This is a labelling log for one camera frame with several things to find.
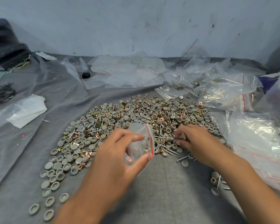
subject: small ziplock bag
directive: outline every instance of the small ziplock bag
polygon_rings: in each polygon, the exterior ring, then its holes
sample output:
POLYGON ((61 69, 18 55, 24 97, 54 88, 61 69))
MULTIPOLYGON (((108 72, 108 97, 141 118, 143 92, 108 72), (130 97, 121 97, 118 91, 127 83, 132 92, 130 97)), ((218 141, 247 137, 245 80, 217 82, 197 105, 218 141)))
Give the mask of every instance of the small ziplock bag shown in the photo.
POLYGON ((128 154, 125 154, 125 163, 133 165, 142 155, 146 153, 155 154, 155 142, 153 128, 150 124, 130 123, 129 128, 135 134, 142 134, 145 138, 142 141, 131 142, 128 147, 128 154))

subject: gray tablecloth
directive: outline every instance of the gray tablecloth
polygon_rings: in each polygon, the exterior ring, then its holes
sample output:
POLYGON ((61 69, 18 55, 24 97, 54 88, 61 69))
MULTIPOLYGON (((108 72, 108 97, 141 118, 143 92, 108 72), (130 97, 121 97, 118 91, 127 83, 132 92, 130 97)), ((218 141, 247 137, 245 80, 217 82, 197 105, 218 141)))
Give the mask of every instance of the gray tablecloth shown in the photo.
MULTIPOLYGON (((95 105, 118 102, 139 93, 148 94, 148 97, 156 94, 154 88, 100 87, 86 91, 59 61, 45 61, 34 55, 29 66, 0 81, 0 84, 7 83, 14 83, 17 95, 0 105, 0 109, 33 93, 45 97, 48 110, 22 129, 11 124, 0 128, 0 224, 43 222, 46 208, 40 173, 51 156, 50 151, 57 148, 57 141, 71 121, 78 120, 95 105), (33 203, 40 203, 41 210, 30 217, 28 209, 33 203)), ((235 207, 211 194, 209 167, 189 161, 189 167, 184 168, 175 162, 176 158, 156 155, 102 223, 246 222, 235 207)), ((86 171, 82 169, 77 176, 67 174, 60 189, 52 196, 59 200, 64 192, 74 195, 86 171)), ((89 195, 96 190, 90 185, 89 195)), ((58 212, 60 207, 57 201, 53 209, 58 212)))

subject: finger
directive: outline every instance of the finger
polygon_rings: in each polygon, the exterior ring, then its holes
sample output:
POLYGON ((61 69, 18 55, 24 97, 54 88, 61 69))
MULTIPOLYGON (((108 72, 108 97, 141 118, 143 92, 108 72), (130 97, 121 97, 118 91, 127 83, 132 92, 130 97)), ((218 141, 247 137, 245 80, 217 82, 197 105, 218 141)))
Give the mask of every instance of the finger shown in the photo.
POLYGON ((115 129, 113 133, 105 140, 104 144, 107 148, 119 141, 123 136, 133 134, 133 132, 124 129, 115 129))
POLYGON ((136 160, 132 166, 127 167, 126 175, 129 182, 132 182, 135 179, 135 177, 146 167, 152 158, 152 154, 146 153, 136 160))
POLYGON ((179 141, 176 141, 176 144, 182 148, 189 150, 190 152, 192 150, 192 145, 188 141, 179 140, 179 141))
POLYGON ((130 145, 131 142, 142 141, 145 138, 141 134, 127 134, 123 136, 118 142, 116 142, 116 148, 126 151, 126 148, 130 145))
POLYGON ((192 130, 193 129, 191 127, 188 127, 188 125, 179 125, 179 127, 174 132, 174 136, 176 139, 178 139, 182 135, 182 133, 184 133, 187 137, 189 137, 192 130))

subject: hand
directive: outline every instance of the hand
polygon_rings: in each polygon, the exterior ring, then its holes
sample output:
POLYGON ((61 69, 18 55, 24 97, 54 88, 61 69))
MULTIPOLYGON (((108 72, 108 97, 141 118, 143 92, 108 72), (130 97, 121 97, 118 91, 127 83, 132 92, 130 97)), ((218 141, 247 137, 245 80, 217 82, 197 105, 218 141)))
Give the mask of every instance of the hand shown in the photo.
POLYGON ((128 186, 153 158, 152 154, 141 156, 132 166, 124 162, 124 154, 131 142, 141 141, 144 135, 129 130, 116 129, 98 149, 81 187, 69 206, 83 208, 89 223, 99 223, 103 216, 120 200, 128 186))
POLYGON ((233 154, 203 127, 192 124, 180 125, 175 130, 175 138, 184 135, 187 136, 187 140, 178 140, 176 144, 186 148, 196 159, 212 168, 215 168, 215 163, 225 158, 225 155, 233 154))

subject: black square object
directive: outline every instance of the black square object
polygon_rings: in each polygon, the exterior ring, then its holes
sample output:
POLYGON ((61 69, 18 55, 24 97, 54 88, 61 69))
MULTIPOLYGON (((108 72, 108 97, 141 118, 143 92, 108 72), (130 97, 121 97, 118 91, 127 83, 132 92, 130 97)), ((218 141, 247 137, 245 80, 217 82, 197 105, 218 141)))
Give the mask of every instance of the black square object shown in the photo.
POLYGON ((82 78, 84 78, 84 79, 90 78, 90 73, 89 72, 83 72, 82 73, 82 78))

